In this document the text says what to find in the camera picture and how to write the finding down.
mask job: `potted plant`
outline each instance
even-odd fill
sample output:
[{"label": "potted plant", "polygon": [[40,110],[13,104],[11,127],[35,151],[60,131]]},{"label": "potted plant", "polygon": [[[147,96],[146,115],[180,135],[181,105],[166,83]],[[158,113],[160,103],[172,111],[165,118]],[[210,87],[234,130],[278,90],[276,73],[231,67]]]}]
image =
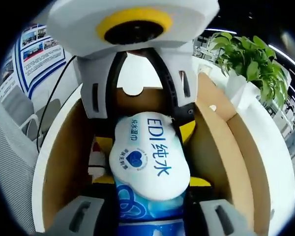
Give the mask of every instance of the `potted plant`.
[{"label": "potted plant", "polygon": [[225,92],[231,100],[242,103],[244,99],[250,103],[251,98],[247,98],[247,95],[256,97],[259,92],[261,102],[274,99],[280,108],[283,107],[287,99],[287,78],[274,60],[275,52],[266,43],[257,36],[251,41],[247,37],[233,37],[226,32],[214,34],[212,42],[215,43],[212,50],[224,50],[217,61],[223,74],[229,75]]}]

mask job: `yellow ring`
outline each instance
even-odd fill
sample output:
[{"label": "yellow ring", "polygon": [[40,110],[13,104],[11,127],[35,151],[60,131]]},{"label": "yellow ring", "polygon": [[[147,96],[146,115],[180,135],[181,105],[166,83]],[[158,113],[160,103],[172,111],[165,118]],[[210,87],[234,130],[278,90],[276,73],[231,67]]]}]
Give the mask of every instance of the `yellow ring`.
[{"label": "yellow ring", "polygon": [[113,15],[105,17],[96,27],[98,36],[105,41],[105,33],[111,28],[129,21],[149,21],[163,27],[163,33],[167,32],[173,24],[172,18],[166,12],[150,7],[131,8],[117,11]]}]

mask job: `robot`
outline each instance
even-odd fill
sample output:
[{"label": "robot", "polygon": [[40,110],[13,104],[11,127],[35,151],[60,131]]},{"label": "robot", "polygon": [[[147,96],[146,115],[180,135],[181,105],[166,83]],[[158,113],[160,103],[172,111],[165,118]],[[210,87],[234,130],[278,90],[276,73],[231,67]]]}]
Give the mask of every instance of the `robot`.
[{"label": "robot", "polygon": [[[46,24],[47,33],[77,56],[88,118],[116,124],[113,104],[118,76],[126,52],[133,52],[147,57],[154,67],[169,104],[166,115],[181,129],[194,122],[198,86],[192,69],[192,39],[204,31],[218,10],[217,0],[58,0],[36,21]],[[110,126],[107,135],[112,137],[114,126]],[[79,196],[57,214],[45,234],[100,235],[105,232],[98,229],[103,222],[100,218],[105,217],[105,201]],[[227,201],[193,204],[208,235],[254,235]],[[189,234],[196,234],[197,225]]]}]

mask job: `white pot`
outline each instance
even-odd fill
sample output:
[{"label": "white pot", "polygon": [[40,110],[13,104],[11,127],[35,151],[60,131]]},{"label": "white pot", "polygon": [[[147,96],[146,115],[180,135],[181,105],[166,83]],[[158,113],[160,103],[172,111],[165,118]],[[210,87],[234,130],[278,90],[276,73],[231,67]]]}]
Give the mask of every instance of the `white pot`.
[{"label": "white pot", "polygon": [[252,101],[260,95],[260,89],[253,83],[247,82],[242,75],[237,75],[231,70],[225,94],[236,109],[246,110]]}]

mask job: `wet wipes package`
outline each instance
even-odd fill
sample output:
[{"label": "wet wipes package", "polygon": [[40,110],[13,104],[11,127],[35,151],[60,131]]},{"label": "wet wipes package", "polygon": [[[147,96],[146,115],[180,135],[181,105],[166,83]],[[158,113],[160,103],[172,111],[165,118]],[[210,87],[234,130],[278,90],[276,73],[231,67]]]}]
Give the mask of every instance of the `wet wipes package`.
[{"label": "wet wipes package", "polygon": [[190,171],[171,118],[144,112],[121,119],[109,163],[121,219],[160,219],[182,214]]},{"label": "wet wipes package", "polygon": [[184,236],[183,220],[167,220],[120,224],[118,235],[127,236]]}]

